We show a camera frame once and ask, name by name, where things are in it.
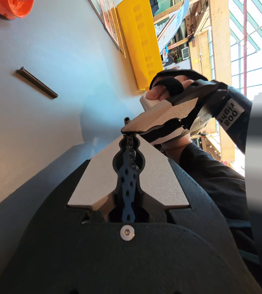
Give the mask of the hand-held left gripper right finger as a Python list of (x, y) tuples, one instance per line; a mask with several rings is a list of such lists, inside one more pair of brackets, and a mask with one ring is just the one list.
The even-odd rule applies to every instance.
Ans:
[(136, 134), (143, 166), (139, 174), (141, 207), (149, 221), (154, 213), (189, 208), (189, 201), (171, 167), (169, 159)]

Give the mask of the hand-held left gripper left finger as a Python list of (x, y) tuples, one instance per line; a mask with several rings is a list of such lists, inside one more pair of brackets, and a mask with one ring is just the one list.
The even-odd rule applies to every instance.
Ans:
[(123, 135), (120, 135), (91, 158), (67, 203), (69, 207), (100, 211), (108, 221), (109, 213), (115, 208), (113, 193), (118, 180), (113, 159), (121, 150), (119, 143), (122, 139)]

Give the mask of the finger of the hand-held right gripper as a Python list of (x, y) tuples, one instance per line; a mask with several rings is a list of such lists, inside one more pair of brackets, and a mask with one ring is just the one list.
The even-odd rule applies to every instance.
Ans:
[(154, 126), (142, 133), (143, 145), (159, 145), (168, 141), (176, 140), (187, 134), (190, 134), (190, 129), (184, 126), (174, 129), (169, 129), (164, 126)]
[(190, 130), (191, 133), (199, 132), (199, 123), (194, 123), (196, 118), (188, 119), (188, 115), (192, 113), (197, 105), (198, 97), (184, 101), (180, 100), (180, 104), (172, 105), (168, 100), (148, 100), (145, 97), (140, 98), (140, 103), (144, 108), (144, 112), (127, 123), (122, 129), (122, 134), (137, 133), (149, 134), (153, 130), (163, 131), (170, 130), (176, 126), (176, 130), (180, 127)]

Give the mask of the thin grey holed beam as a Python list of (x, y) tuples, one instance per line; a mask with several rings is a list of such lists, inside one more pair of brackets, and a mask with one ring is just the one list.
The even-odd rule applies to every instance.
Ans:
[(125, 142), (126, 148), (123, 154), (123, 165), (126, 169), (132, 169), (134, 171), (138, 170), (136, 165), (136, 152), (134, 150), (134, 136), (132, 132), (128, 132), (125, 134)]

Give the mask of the grey desk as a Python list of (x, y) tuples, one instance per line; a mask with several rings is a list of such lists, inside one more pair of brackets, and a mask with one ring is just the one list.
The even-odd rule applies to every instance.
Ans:
[[(0, 203), (76, 147), (99, 152), (143, 111), (125, 52), (88, 1), (34, 1), (24, 19), (0, 15)], [(58, 98), (16, 74), (21, 67)]]

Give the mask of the person's right hand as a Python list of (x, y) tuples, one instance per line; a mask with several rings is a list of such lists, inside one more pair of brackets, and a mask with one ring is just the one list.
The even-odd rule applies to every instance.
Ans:
[[(179, 81), (183, 85), (184, 89), (186, 89), (191, 83), (194, 82), (194, 80), (188, 79), (188, 77), (185, 75), (178, 75), (175, 77), (168, 76), (168, 77), (171, 77), (171, 78)], [(165, 88), (165, 86), (163, 86), (163, 85), (156, 86), (156, 84), (164, 78), (166, 78), (166, 76), (161, 76), (161, 77), (158, 77), (154, 80), (154, 83), (152, 85), (151, 90), (149, 90), (145, 95), (146, 99), (162, 101), (162, 100), (168, 99), (170, 97), (170, 94), (169, 94), (168, 90)]]

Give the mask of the black studded panel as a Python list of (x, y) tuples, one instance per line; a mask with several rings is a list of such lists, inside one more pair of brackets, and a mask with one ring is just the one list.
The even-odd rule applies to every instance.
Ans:
[(136, 191), (136, 171), (128, 167), (121, 167), (119, 170), (119, 203), (122, 210), (122, 222), (133, 223), (135, 212), (133, 202)]

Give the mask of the whiteboard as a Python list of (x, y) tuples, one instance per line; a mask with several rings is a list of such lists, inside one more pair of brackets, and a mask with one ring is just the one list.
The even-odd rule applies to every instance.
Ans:
[(191, 59), (188, 58), (186, 60), (183, 60), (183, 61), (180, 61), (178, 63), (173, 63), (173, 64), (170, 64), (170, 65), (167, 65), (167, 66), (164, 66), (164, 70), (167, 70), (167, 69), (178, 69), (178, 70), (186, 70), (186, 69), (192, 69), (191, 67)]

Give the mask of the yellow plastic bin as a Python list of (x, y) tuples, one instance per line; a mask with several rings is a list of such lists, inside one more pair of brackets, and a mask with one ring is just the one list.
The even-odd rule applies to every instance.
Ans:
[(163, 70), (152, 10), (148, 0), (123, 0), (117, 12), (140, 90), (148, 91)]

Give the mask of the wooden roof beam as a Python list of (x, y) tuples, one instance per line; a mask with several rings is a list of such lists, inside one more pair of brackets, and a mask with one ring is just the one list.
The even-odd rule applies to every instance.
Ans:
[[(213, 38), (215, 79), (227, 85), (232, 84), (229, 9), (226, 0), (210, 0), (210, 21)], [(220, 126), (221, 160), (229, 165), (235, 161), (235, 144)]]

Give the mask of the blue white board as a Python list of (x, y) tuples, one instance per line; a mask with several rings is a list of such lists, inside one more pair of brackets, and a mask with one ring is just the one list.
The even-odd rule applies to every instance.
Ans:
[(189, 10), (189, 0), (185, 0), (180, 9), (171, 13), (169, 20), (157, 36), (159, 51), (162, 52), (177, 33)]

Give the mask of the printed flat box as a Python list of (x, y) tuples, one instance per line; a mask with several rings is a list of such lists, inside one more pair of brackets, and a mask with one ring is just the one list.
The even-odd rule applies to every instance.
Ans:
[(108, 33), (118, 50), (126, 58), (123, 42), (123, 34), (120, 27), (117, 7), (113, 0), (89, 0), (89, 4), (101, 21), (105, 31)]

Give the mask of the black axle rod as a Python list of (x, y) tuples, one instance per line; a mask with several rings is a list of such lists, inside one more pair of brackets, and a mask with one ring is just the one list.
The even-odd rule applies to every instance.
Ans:
[(32, 84), (36, 89), (45, 93), (51, 99), (58, 98), (58, 94), (56, 92), (54, 92), (47, 85), (45, 85), (43, 82), (37, 79), (33, 74), (27, 71), (24, 67), (21, 67), (20, 69), (15, 70), (15, 73), (20, 75), (23, 79), (25, 79), (30, 84)]

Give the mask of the orange gear wheel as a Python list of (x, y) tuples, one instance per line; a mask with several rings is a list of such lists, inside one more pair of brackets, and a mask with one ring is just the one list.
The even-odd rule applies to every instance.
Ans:
[(8, 20), (27, 17), (34, 5), (34, 0), (0, 0), (0, 15)]

